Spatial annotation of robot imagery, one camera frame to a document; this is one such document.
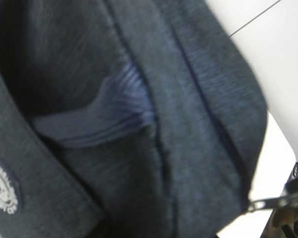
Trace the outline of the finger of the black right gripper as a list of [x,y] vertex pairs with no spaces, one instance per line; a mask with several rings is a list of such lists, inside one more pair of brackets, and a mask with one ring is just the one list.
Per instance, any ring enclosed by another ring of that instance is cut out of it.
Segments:
[[281,196],[261,199],[260,209],[273,210],[261,237],[298,238],[298,180],[287,182]]

